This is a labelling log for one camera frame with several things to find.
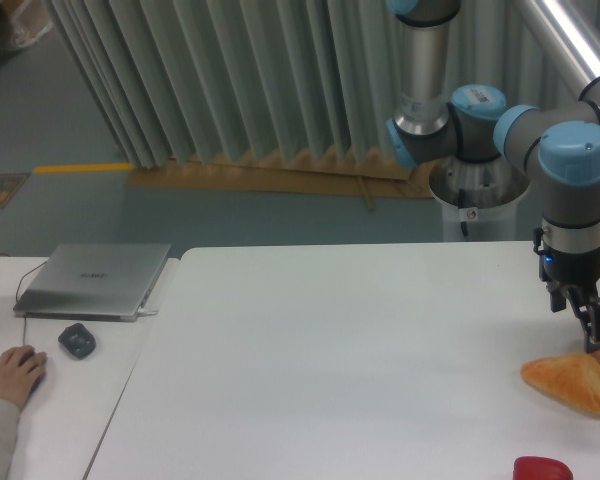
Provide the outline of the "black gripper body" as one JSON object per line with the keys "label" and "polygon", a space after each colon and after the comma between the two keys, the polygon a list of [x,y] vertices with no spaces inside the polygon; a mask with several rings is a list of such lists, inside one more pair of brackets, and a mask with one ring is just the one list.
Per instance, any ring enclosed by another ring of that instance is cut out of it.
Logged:
{"label": "black gripper body", "polygon": [[545,283],[580,287],[589,293],[597,291],[600,279],[600,246],[579,253],[554,249],[544,241],[541,228],[533,232],[533,250],[539,256],[539,278]]}

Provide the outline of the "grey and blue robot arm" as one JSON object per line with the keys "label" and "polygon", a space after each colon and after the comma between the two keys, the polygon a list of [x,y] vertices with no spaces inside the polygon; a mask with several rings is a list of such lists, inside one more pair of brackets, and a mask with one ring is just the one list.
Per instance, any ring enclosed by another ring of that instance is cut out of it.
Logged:
{"label": "grey and blue robot arm", "polygon": [[542,111],[508,107],[495,88],[467,85],[449,101],[442,80],[457,1],[391,1],[411,59],[400,104],[386,127],[407,168],[441,159],[498,163],[534,182],[542,223],[533,234],[539,276],[553,311],[571,309],[584,348],[600,350],[600,35],[569,1],[519,1],[540,46],[576,102]]}

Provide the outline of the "person's hand on mouse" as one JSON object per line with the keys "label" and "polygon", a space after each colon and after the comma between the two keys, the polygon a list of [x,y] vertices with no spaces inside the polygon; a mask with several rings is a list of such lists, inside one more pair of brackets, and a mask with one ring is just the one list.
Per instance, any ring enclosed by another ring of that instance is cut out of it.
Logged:
{"label": "person's hand on mouse", "polygon": [[46,352],[33,346],[12,347],[0,356],[0,399],[15,404],[20,411],[46,375]]}

